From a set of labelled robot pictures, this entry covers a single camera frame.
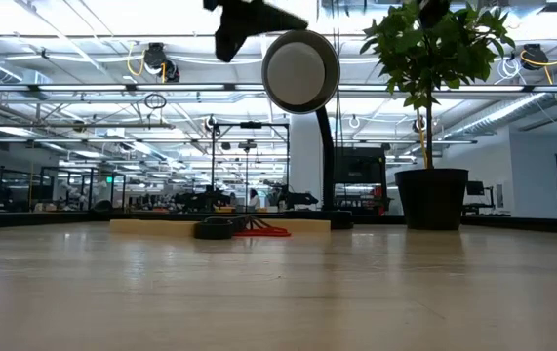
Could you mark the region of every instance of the black plant pot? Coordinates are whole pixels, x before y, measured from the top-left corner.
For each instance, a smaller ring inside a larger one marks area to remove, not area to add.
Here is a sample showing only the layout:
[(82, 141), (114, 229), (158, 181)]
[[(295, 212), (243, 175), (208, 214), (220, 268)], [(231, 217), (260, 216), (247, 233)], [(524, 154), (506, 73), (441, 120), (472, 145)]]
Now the black plant pot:
[(469, 171), (413, 170), (395, 174), (411, 229), (458, 230)]

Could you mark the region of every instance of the ceiling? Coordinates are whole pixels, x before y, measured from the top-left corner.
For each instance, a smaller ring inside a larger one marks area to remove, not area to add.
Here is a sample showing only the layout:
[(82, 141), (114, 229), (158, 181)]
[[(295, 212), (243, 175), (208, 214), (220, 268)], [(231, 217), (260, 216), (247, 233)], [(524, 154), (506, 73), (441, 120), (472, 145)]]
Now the ceiling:
[[(273, 0), (277, 7), (293, 12), (309, 21), (309, 28), (324, 34), (331, 42), (339, 42), (341, 62), (341, 83), (379, 85), (385, 76), (378, 77), (379, 66), (375, 56), (359, 55), (363, 44), (362, 28), (371, 24), (373, 18), (380, 20), (387, 8), (371, 7), (367, 14), (350, 11), (332, 14), (318, 8), (315, 0)], [(160, 83), (155, 75), (146, 70), (139, 76), (130, 73), (140, 68), (141, 51), (150, 42), (165, 44), (166, 54), (179, 68), (180, 82), (188, 84), (239, 83), (260, 84), (260, 65), (263, 53), (278, 37), (271, 33), (266, 36), (249, 38), (235, 57), (226, 64), (215, 59), (213, 33), (219, 27), (219, 9), (209, 12), (202, 8), (201, 0), (36, 0), (32, 4), (38, 16), (20, 6), (14, 0), (0, 0), (0, 65), (10, 70), (35, 70), (50, 78), (55, 84), (96, 84), (96, 83)], [(516, 41), (515, 52), (521, 52), (523, 45), (539, 43), (551, 61), (557, 61), (557, 12), (541, 11), (546, 2), (531, 1), (538, 5), (517, 6), (509, 16), (506, 26), (510, 36)], [(544, 72), (520, 70), (514, 64), (503, 65), (496, 61), (492, 74), (482, 84), (544, 84)], [(506, 72), (512, 72), (506, 79)], [(557, 66), (552, 67), (557, 80)], [(78, 98), (69, 94), (54, 94), (54, 97)], [(121, 94), (92, 94), (92, 97), (115, 97)], [(46, 123), (68, 123), (83, 120), (87, 123), (164, 123), (175, 129), (125, 128), (125, 137), (202, 138), (204, 122), (213, 115), (218, 122), (240, 122), (246, 120), (289, 123), (291, 116), (270, 103), (264, 93), (236, 94), (214, 92), (197, 94), (167, 93), (167, 97), (178, 103), (169, 103), (164, 109), (152, 111), (143, 104), (144, 95), (125, 95), (124, 102), (108, 103), (40, 103), (40, 117)], [(23, 115), (34, 117), (36, 104), (24, 103), (20, 98), (7, 100), (0, 95), (0, 104)], [(434, 106), (437, 128), (451, 128), (463, 118), (478, 112), (505, 97), (488, 95), (466, 97), (446, 97)], [(417, 135), (412, 130), (415, 112), (403, 107), (403, 100), (372, 96), (371, 94), (351, 94), (340, 98), (342, 114), (341, 126), (345, 139), (352, 138), (409, 138)], [(337, 100), (328, 104), (332, 118), (337, 113)], [(232, 138), (268, 138), (275, 142), (260, 144), (261, 154), (286, 153), (286, 145), (275, 131), (236, 130), (228, 133)], [(101, 131), (89, 129), (86, 133), (76, 133), (68, 128), (39, 131), (43, 135), (63, 135), (64, 137), (98, 137)], [(63, 145), (73, 149), (74, 145)], [(151, 145), (169, 157), (201, 157), (202, 149), (208, 145), (191, 145), (181, 142), (155, 143)], [(402, 154), (405, 146), (397, 146), (393, 152)], [(118, 158), (129, 158), (120, 154), (113, 145), (103, 151)], [(267, 161), (284, 161), (284, 158), (268, 158)]]

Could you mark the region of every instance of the potted plant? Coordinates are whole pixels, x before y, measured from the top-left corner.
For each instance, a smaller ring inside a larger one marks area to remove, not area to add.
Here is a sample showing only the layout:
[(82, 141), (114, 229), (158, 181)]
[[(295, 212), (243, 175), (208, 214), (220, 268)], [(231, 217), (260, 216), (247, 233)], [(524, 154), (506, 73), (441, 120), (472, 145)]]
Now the potted plant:
[(380, 75), (389, 75), (387, 90), (391, 94), (396, 88), (408, 93), (404, 106), (425, 109), (425, 137), (423, 128), (419, 128), (421, 147), (425, 148), (425, 169), (395, 174), (410, 228), (459, 227), (468, 171), (434, 169), (432, 104), (438, 101), (432, 93), (441, 86), (457, 89), (460, 82), (469, 85), (476, 79), (488, 79), (491, 63), (497, 57), (491, 47), (502, 58), (501, 43), (514, 48), (514, 41), (506, 36), (503, 26), (506, 18), (499, 8), (480, 13), (467, 4), (466, 8), (452, 12), (449, 1), (430, 0), (421, 4), (412, 0), (402, 7), (390, 8), (380, 24), (374, 20), (364, 30), (367, 41), (361, 54), (373, 48), (379, 56)]

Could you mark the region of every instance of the plant stem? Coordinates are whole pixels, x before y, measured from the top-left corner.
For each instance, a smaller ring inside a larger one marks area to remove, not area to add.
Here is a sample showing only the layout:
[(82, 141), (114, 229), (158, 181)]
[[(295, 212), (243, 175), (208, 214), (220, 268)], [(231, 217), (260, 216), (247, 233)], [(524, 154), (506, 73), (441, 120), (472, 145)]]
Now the plant stem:
[(427, 91), (427, 106), (425, 106), (426, 112), (426, 146), (425, 146), (425, 156), (427, 158), (427, 165), (425, 167), (429, 170), (434, 168), (434, 164), (432, 163), (432, 91)]

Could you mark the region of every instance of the wooden table surface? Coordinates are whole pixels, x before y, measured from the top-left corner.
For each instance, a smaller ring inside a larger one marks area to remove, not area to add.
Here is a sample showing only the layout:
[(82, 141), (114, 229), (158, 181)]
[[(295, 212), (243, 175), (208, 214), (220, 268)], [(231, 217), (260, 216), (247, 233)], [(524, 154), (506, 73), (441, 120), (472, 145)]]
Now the wooden table surface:
[(0, 350), (557, 350), (557, 234), (3, 228)]

